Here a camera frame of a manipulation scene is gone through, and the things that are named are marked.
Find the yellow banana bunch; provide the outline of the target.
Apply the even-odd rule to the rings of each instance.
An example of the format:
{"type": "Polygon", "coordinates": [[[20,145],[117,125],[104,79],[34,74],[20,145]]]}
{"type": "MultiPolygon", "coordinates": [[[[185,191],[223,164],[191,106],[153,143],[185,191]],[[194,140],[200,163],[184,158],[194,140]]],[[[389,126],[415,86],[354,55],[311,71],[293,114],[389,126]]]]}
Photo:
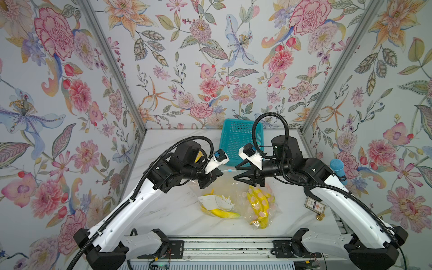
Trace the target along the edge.
{"type": "Polygon", "coordinates": [[[221,219],[237,219],[240,214],[234,212],[235,203],[229,196],[217,195],[212,190],[209,194],[199,196],[201,210],[221,219]]]}

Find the clear zip-top bag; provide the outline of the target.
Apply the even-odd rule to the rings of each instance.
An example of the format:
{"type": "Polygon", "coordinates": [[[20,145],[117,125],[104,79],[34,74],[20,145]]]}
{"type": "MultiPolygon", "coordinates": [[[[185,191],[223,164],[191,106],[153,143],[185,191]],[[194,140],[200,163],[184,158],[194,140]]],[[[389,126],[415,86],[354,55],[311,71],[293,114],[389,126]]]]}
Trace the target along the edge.
{"type": "MultiPolygon", "coordinates": [[[[223,176],[217,178],[217,180],[215,180],[209,187],[205,189],[200,189],[198,184],[195,181],[193,181],[190,184],[190,189],[196,197],[200,210],[201,210],[201,205],[199,203],[198,197],[209,194],[212,190],[214,190],[214,193],[217,195],[229,196],[232,202],[235,203],[234,212],[240,214],[240,211],[236,209],[237,193],[240,191],[241,188],[246,187],[247,185],[234,180],[234,176],[236,176],[239,173],[239,171],[233,168],[228,168],[222,170],[222,172],[223,172],[223,176]]],[[[202,212],[207,216],[218,218],[204,211],[202,212]]]]}

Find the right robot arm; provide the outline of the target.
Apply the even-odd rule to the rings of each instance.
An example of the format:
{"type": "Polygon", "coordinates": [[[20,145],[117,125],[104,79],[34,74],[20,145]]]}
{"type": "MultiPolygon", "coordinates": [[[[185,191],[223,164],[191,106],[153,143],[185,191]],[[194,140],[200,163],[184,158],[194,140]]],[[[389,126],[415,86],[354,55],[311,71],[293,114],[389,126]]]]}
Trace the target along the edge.
{"type": "Polygon", "coordinates": [[[399,257],[405,256],[402,245],[407,240],[407,231],[380,219],[345,188],[347,178],[342,161],[336,160],[337,165],[329,167],[317,158],[304,158],[283,116],[266,112],[257,117],[252,126],[252,141],[238,152],[242,162],[236,169],[243,173],[235,176],[235,181],[263,187],[266,179],[272,177],[285,185],[302,187],[307,197],[324,203],[351,230],[334,235],[300,228],[285,243],[291,255],[324,253],[347,259],[360,270],[388,270],[399,257]],[[258,145],[255,131],[261,120],[268,117],[277,118],[284,127],[284,134],[271,141],[270,156],[258,145]]]}

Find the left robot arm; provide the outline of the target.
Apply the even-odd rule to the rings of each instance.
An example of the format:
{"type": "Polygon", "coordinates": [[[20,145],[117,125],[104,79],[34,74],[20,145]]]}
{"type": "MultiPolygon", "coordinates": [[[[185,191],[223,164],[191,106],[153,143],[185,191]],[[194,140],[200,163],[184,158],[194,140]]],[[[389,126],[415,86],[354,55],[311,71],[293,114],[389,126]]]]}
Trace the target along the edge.
{"type": "Polygon", "coordinates": [[[144,171],[137,186],[101,222],[90,229],[79,229],[74,241],[79,247],[68,265],[72,270],[82,256],[93,270],[117,270],[125,261],[142,255],[163,256],[169,238],[153,229],[141,236],[127,236],[136,220],[158,197],[172,188],[197,180],[204,189],[222,176],[219,166],[229,161],[222,150],[215,150],[205,136],[191,136],[168,147],[144,171]]]}

